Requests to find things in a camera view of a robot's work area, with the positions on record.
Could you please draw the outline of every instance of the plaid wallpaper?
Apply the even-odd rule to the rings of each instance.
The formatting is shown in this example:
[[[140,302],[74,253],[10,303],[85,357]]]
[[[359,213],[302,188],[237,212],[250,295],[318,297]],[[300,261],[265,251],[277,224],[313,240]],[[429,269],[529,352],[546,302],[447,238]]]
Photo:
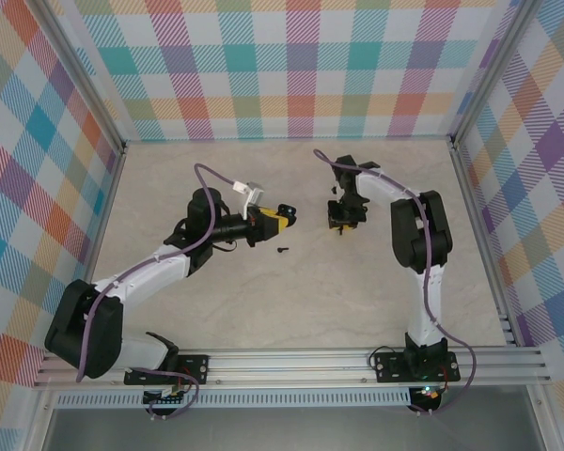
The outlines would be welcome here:
[[[545,0],[462,144],[518,325],[544,350],[564,420],[564,0]]]
[[[466,112],[468,106],[470,105],[470,101],[472,100],[472,97],[477,92],[478,87],[482,83],[484,76],[485,76],[485,73],[487,73],[487,69],[489,68],[489,64],[491,63],[491,61],[493,60],[493,58],[497,54],[497,51],[499,49],[499,43],[501,42],[501,39],[506,35],[506,32],[509,29],[509,26],[511,25],[512,21],[514,20],[514,17],[516,16],[516,12],[518,11],[518,7],[522,3],[523,3],[523,0],[510,0],[509,1],[508,9],[506,9],[506,12],[504,13],[503,18],[501,19],[501,23],[499,24],[499,26],[495,30],[495,33],[493,34],[493,39],[491,39],[491,43],[489,44],[489,47],[487,48],[485,55],[482,57],[482,59],[480,60],[480,63],[478,64],[475,76],[470,81],[470,85],[468,86],[468,90],[466,91],[466,94],[463,96],[463,99],[462,99],[462,102],[460,103],[460,107],[458,108],[457,114],[453,118],[453,121],[451,122],[451,126],[449,127],[449,133],[448,134],[454,134],[455,131],[457,130],[458,126],[460,125],[460,122],[463,119],[463,115]]]
[[[116,153],[23,0],[0,1],[0,451],[60,295],[83,274]]]
[[[446,135],[509,0],[52,4],[124,134],[166,140]]]

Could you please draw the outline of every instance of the floor surface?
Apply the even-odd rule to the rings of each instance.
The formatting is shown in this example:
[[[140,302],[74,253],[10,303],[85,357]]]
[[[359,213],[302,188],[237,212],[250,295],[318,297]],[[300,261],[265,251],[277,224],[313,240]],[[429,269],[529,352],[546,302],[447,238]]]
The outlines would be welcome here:
[[[153,331],[183,349],[401,346],[410,312],[407,274],[395,260],[388,209],[339,236],[328,229],[331,159],[351,153],[392,177],[444,199],[453,235],[443,283],[443,323],[472,345],[504,345],[458,181],[444,141],[261,141],[132,144],[102,245],[95,280],[149,256],[186,216],[199,188],[193,164],[265,189],[262,205],[296,207],[297,223],[273,240],[213,258],[130,315],[128,327]],[[218,179],[232,210],[240,196]],[[277,247],[289,247],[279,254]]]

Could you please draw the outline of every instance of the wire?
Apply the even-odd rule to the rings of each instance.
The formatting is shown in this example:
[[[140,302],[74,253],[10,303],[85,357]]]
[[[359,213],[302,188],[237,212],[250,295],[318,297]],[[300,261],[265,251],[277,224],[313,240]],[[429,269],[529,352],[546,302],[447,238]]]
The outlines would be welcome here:
[[[371,354],[369,355],[369,357],[368,357],[368,365],[369,365],[369,367],[372,368],[374,371],[376,371],[376,366],[374,366],[374,365],[372,364],[372,357],[374,356],[374,354],[376,353],[377,350],[384,350],[384,349],[392,350],[394,354],[397,353],[397,352],[396,352],[394,349],[392,349],[390,346],[379,346],[378,348],[376,348],[375,350],[373,350],[372,353],[371,353]]]
[[[222,252],[233,252],[236,250],[236,248],[238,247],[238,243],[236,242],[236,240],[233,241],[234,243],[234,247],[232,247],[231,249],[227,249],[225,247],[220,247],[220,246],[216,246],[215,244],[213,245],[213,249],[217,249],[218,251],[222,251]]]
[[[447,391],[449,389],[449,376],[447,375],[447,370],[445,369],[444,366],[439,365],[439,367],[443,371],[443,377],[445,379],[445,391]]]
[[[437,409],[435,411],[435,414],[445,412],[448,408],[450,408],[451,406],[454,406],[456,404],[456,402],[459,399],[461,399],[463,397],[463,395],[468,391],[468,388],[470,388],[470,385],[472,385],[472,381],[474,380],[474,377],[477,373],[477,355],[476,355],[474,349],[469,344],[467,344],[465,341],[459,339],[455,335],[448,332],[439,323],[438,319],[432,313],[431,305],[429,303],[429,281],[431,279],[431,268],[432,268],[432,242],[431,242],[431,231],[429,230],[429,220],[426,216],[426,210],[424,209],[424,205],[422,205],[422,202],[420,202],[420,199],[418,198],[418,196],[415,195],[411,190],[407,189],[405,186],[400,184],[398,181],[388,177],[386,174],[376,172],[376,171],[372,171],[371,169],[366,169],[365,167],[359,167],[359,166],[356,166],[356,165],[335,163],[335,162],[331,161],[321,150],[318,150],[316,148],[313,150],[313,153],[320,160],[322,160],[325,163],[330,164],[331,166],[338,167],[340,169],[349,169],[349,170],[352,170],[352,171],[355,171],[355,170],[361,171],[363,173],[370,174],[370,175],[372,175],[372,176],[374,176],[374,177],[376,177],[380,180],[383,180],[383,181],[389,183],[391,186],[394,186],[395,188],[397,188],[397,189],[401,190],[402,192],[406,193],[407,195],[409,195],[414,200],[415,205],[417,206],[417,209],[420,213],[420,218],[422,219],[422,223],[423,223],[423,226],[424,226],[424,241],[426,243],[426,269],[424,270],[424,283],[422,284],[423,295],[424,295],[424,308],[426,309],[426,313],[429,316],[429,318],[431,319],[432,324],[434,324],[434,326],[441,332],[441,334],[443,334],[444,336],[446,336],[450,340],[455,341],[457,344],[465,347],[470,352],[470,355],[472,356],[472,372],[470,373],[470,376],[468,377],[466,384],[463,386],[462,390],[460,390],[460,392],[453,399],[451,399],[451,401],[449,401],[448,404],[446,404],[445,406],[442,406],[439,409]]]
[[[141,261],[140,263],[132,266],[129,270],[127,270],[127,271],[123,272],[122,274],[118,275],[112,282],[109,283],[109,285],[106,286],[106,288],[103,291],[101,291],[99,293],[96,300],[94,301],[94,303],[90,307],[89,312],[87,312],[86,325],[84,326],[84,335],[83,335],[83,338],[82,338],[82,350],[81,350],[81,355],[80,355],[80,359],[79,359],[79,367],[78,367],[78,370],[77,370],[77,377],[75,378],[75,381],[81,382],[82,379],[84,378],[84,373],[86,372],[86,362],[87,362],[87,345],[88,345],[89,338],[90,338],[90,331],[92,329],[92,321],[94,320],[94,317],[96,315],[96,311],[98,310],[98,307],[101,304],[104,297],[106,296],[106,294],[111,289],[113,289],[116,284],[125,280],[127,277],[129,277],[130,275],[134,274],[135,272],[141,270],[142,268],[144,268],[144,267],[146,267],[146,266],[148,266],[152,263],[158,262],[158,261],[163,261],[163,260],[168,259],[168,258],[181,256],[181,255],[183,255],[183,254],[185,254],[189,251],[192,251],[193,249],[196,249],[203,242],[205,242],[206,240],[209,239],[209,236],[211,235],[211,233],[213,232],[213,228],[215,227],[215,203],[213,202],[213,197],[211,195],[211,192],[209,191],[209,187],[207,186],[207,183],[205,182],[203,177],[200,175],[199,169],[203,169],[203,170],[209,172],[210,174],[213,174],[218,179],[220,179],[220,180],[222,180],[225,183],[228,183],[230,185],[233,185],[234,182],[232,180],[222,176],[221,174],[214,171],[213,169],[206,166],[205,164],[202,164],[202,163],[196,163],[195,164],[196,178],[200,182],[200,186],[202,186],[203,191],[205,192],[205,196],[207,196],[207,201],[209,202],[209,212],[211,214],[211,219],[209,220],[209,227],[207,227],[207,231],[205,231],[205,234],[198,241],[193,242],[192,244],[184,247],[183,249],[181,249],[179,251],[172,252],[171,254],[166,254],[164,256],[160,256],[159,260],[157,260],[156,257],[152,257],[152,258]]]
[[[146,373],[146,374],[155,374],[157,376],[171,376],[171,377],[174,377],[174,378],[186,379],[188,382],[190,382],[195,387],[195,393],[192,396],[192,399],[190,399],[190,401],[188,402],[188,404],[186,404],[185,406],[177,408],[175,411],[173,411],[171,414],[169,414],[166,417],[159,416],[152,410],[152,406],[157,401],[156,400],[151,401],[149,403],[149,413],[152,415],[152,418],[159,418],[161,420],[166,420],[168,418],[175,418],[176,416],[181,415],[182,413],[184,413],[188,409],[190,409],[190,406],[192,406],[196,402],[196,400],[198,399],[199,383],[195,378],[193,378],[192,376],[190,376],[188,374],[177,373],[177,372],[173,372],[173,371],[160,371],[158,369],[147,369],[147,368],[134,368],[134,371],[140,371],[140,372]]]

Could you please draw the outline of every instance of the aluminum rail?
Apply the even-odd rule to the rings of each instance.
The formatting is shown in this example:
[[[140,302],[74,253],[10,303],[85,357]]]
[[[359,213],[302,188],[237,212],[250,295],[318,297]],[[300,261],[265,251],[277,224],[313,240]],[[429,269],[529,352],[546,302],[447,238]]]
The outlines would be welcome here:
[[[456,353],[463,385],[472,371],[472,358],[463,348]],[[536,348],[478,347],[477,375],[474,385],[537,385],[550,383],[549,370]],[[354,350],[188,350],[182,354],[207,354],[209,376],[204,389],[262,388],[349,388],[364,384],[409,387],[422,383],[376,382],[368,367],[370,349]],[[75,383],[77,370],[58,357],[49,354],[44,361],[36,386],[44,390],[135,389],[123,384],[123,370],[113,370],[104,376]]]

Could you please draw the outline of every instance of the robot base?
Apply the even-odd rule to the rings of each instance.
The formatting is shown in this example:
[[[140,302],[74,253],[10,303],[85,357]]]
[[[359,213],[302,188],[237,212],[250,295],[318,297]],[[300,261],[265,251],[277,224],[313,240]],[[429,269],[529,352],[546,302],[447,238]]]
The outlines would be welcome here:
[[[176,373],[183,373],[195,378],[199,385],[207,383],[207,374],[209,372],[209,356],[208,355],[178,355],[178,361],[175,368],[160,368]],[[126,372],[123,378],[125,385],[176,385],[178,378],[173,376],[159,376],[146,374],[141,371],[132,370]]]
[[[457,382],[460,369],[454,352],[448,352],[446,359],[439,365],[438,371],[426,378],[415,378],[403,355],[403,352],[377,352],[374,354],[376,381],[380,382]]]

